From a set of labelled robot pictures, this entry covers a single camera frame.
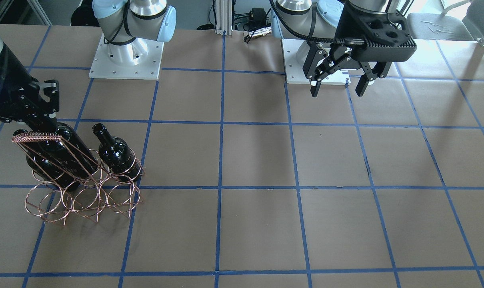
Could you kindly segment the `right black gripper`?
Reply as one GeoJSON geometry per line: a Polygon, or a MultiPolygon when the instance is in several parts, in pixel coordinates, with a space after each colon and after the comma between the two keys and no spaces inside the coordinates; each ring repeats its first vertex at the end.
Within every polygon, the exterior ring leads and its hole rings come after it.
{"type": "Polygon", "coordinates": [[[0,121],[24,122],[35,132],[56,132],[59,82],[32,77],[6,44],[0,52],[0,121]]]}

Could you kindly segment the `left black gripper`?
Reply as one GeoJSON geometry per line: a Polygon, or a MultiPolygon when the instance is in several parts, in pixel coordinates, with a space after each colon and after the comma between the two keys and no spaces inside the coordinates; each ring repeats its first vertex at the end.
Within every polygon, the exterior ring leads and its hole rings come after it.
{"type": "Polygon", "coordinates": [[[396,4],[345,4],[333,38],[309,36],[303,65],[317,97],[321,82],[341,69],[362,69],[355,88],[362,97],[370,82],[385,78],[391,62],[404,62],[416,51],[410,26],[396,4]]]}

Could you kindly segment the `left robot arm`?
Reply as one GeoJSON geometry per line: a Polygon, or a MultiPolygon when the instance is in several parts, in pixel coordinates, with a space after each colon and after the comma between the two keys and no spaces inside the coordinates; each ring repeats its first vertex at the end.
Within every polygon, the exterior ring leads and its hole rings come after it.
{"type": "Polygon", "coordinates": [[[341,70],[362,70],[356,86],[385,78],[392,63],[416,51],[411,29],[397,0],[272,0],[276,38],[304,40],[302,71],[316,97],[321,82],[341,70]]]}

